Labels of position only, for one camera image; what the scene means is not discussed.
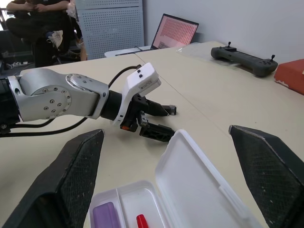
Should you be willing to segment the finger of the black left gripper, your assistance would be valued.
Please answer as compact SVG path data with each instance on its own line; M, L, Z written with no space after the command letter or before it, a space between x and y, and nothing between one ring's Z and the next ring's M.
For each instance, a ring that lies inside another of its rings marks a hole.
M139 126L141 127L140 136L160 142L168 142L175 134L175 131L167 126L149 123L143 111L139 113Z
M174 105L161 105L145 98L142 111L151 116L169 116L176 115L177 107Z

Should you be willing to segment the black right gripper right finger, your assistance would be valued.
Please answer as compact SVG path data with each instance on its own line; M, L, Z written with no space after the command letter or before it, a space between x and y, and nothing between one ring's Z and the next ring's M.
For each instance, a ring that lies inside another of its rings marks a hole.
M275 135L238 125L229 134L269 228L304 228L304 162Z

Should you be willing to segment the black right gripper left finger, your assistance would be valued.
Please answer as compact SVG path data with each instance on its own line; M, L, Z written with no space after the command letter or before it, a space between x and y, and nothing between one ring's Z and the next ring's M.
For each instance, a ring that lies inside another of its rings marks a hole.
M103 141L102 129L69 140L36 177L2 228L83 228Z

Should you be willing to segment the white plastic pencil case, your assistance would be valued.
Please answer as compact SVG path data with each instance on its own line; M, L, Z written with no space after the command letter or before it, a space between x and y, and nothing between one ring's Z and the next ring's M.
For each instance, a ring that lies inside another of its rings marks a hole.
M170 139L155 169L156 184L142 180L93 196L93 209L112 202L121 228L262 228L248 207L185 130Z

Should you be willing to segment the red marker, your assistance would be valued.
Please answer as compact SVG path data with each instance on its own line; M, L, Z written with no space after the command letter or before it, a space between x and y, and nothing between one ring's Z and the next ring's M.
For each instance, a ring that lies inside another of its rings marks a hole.
M145 216L143 214L140 214L136 217L137 226L138 228L149 228L149 225L145 219Z

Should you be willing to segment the purple eraser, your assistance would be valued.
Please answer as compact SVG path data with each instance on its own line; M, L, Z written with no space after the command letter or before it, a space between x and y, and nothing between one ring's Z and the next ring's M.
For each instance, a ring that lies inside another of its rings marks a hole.
M112 202L95 207L93 220L95 228L121 228L117 211Z

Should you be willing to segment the open laptop with red screen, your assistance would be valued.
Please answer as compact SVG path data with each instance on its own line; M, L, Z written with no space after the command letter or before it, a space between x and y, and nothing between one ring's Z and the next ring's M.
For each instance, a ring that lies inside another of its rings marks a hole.
M135 54L165 48L180 48L191 43L199 27L199 23L163 14L153 42L149 48L136 47L135 51L124 51L117 56Z

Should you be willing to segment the grey perforated panel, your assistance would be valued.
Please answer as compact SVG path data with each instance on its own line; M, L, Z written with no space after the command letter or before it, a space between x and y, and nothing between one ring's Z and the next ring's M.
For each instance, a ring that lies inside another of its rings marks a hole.
M143 0L75 0L87 59L144 46Z

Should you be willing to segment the red box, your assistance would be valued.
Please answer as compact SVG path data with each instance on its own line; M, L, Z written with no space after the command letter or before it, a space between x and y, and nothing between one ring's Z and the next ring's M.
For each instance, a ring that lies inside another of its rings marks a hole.
M280 64L275 72L274 80L304 95L304 59Z

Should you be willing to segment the dark grey handheld controller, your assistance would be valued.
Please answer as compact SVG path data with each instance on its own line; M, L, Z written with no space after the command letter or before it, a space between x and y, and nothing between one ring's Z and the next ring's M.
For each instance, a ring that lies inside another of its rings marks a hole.
M272 55L270 59L262 59L238 51L237 48L231 46L231 42L224 47L213 47L210 54L216 60L225 59L240 64L251 70L256 77L266 77L278 67L278 63L274 61L275 55Z

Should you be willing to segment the white power strip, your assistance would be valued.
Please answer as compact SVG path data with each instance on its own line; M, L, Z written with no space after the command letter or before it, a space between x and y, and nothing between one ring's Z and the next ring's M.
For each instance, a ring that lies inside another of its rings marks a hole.
M14 62L14 63L12 63L12 64L6 64L6 67L8 68L8 69L13 69L13 68L15 68L15 67L22 67L22 66L27 66L29 64L29 62L28 61L25 61L25 62Z

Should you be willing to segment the seated person in black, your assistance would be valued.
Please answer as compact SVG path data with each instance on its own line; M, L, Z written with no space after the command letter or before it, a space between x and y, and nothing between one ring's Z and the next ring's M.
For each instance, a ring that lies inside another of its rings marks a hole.
M14 14L6 21L8 30L32 46L35 67L54 64L53 56L70 49L74 23L67 10L71 0L13 0L7 11Z

